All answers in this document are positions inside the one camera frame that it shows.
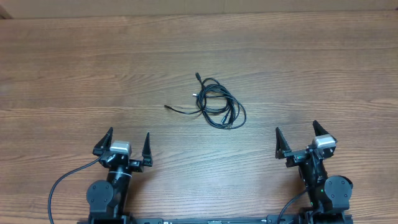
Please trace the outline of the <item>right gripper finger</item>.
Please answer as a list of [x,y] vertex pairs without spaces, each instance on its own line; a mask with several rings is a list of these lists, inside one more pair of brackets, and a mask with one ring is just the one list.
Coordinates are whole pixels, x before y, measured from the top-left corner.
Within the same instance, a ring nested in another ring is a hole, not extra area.
[[288,142],[286,141],[282,130],[279,127],[275,129],[276,133],[276,149],[275,149],[275,158],[283,159],[287,153],[292,152]]
[[322,126],[321,126],[321,124],[317,121],[317,120],[314,120],[313,121],[313,123],[312,123],[312,125],[313,125],[313,129],[314,129],[314,132],[315,132],[315,136],[321,136],[321,135],[324,135],[324,134],[330,134],[328,131],[326,131]]

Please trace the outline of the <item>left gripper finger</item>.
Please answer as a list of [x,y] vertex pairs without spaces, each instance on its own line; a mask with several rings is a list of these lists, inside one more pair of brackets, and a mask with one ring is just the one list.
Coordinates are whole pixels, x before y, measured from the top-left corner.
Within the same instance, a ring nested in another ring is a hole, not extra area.
[[147,167],[153,166],[152,153],[150,148],[150,133],[147,133],[142,150],[142,165]]
[[99,140],[99,142],[93,148],[93,155],[101,156],[105,151],[108,151],[111,147],[113,137],[113,127],[110,127],[107,133]]

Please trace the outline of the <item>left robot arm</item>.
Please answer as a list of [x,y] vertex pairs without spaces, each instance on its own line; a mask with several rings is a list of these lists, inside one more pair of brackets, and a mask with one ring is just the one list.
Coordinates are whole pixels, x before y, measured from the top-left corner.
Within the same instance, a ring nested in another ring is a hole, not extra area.
[[132,146],[127,141],[113,141],[113,128],[93,148],[98,162],[108,170],[105,180],[93,182],[87,192],[90,205],[89,223],[136,223],[136,219],[124,211],[132,173],[143,172],[153,166],[150,134],[146,135],[142,159],[131,158]]

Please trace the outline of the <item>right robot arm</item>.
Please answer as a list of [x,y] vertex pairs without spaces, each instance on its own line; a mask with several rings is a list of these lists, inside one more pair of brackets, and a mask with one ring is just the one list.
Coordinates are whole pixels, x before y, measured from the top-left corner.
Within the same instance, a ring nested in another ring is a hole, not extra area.
[[[353,224],[353,217],[345,214],[349,210],[353,183],[342,175],[329,177],[323,164],[334,155],[338,141],[318,121],[313,121],[312,125],[315,132],[312,143],[298,151],[291,150],[280,128],[275,129],[275,157],[285,159],[286,167],[298,167],[305,185],[304,191],[283,207],[275,223]],[[305,194],[310,206],[301,208],[297,214],[286,215],[288,207]]]

